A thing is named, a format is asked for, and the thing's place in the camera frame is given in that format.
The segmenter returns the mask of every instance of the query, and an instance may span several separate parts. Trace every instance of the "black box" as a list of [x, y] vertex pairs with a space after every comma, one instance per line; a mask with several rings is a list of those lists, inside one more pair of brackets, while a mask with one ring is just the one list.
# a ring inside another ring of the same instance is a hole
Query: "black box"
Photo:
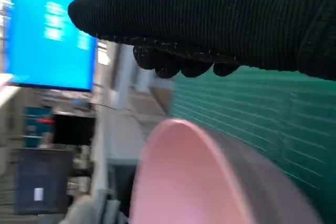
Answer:
[[18, 150], [15, 214], [65, 214], [73, 153], [67, 150]]

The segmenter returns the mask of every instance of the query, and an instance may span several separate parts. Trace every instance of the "green striped surface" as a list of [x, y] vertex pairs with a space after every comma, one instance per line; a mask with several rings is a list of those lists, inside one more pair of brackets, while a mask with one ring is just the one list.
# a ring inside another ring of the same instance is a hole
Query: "green striped surface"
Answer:
[[254, 147], [336, 223], [336, 82], [247, 67], [176, 82], [172, 116]]

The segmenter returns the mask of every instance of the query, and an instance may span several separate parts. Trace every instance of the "knit glove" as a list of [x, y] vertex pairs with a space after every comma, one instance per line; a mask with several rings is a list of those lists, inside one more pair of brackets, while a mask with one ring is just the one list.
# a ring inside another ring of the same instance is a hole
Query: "knit glove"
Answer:
[[161, 78], [244, 65], [336, 80], [336, 0], [74, 0], [68, 14], [91, 36], [134, 45]]

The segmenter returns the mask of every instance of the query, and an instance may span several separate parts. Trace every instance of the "blue screen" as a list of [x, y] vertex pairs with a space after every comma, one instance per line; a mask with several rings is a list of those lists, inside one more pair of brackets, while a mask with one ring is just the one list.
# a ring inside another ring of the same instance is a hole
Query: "blue screen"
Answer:
[[67, 8], [73, 0], [11, 1], [5, 70], [14, 82], [90, 90], [97, 41], [72, 24]]

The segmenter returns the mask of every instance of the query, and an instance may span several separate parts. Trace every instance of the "pink bowl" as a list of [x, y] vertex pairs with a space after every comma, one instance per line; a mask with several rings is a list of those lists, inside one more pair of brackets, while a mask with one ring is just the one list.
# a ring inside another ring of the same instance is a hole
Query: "pink bowl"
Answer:
[[320, 223], [271, 162], [184, 120], [167, 120], [152, 132], [133, 188], [132, 224]]

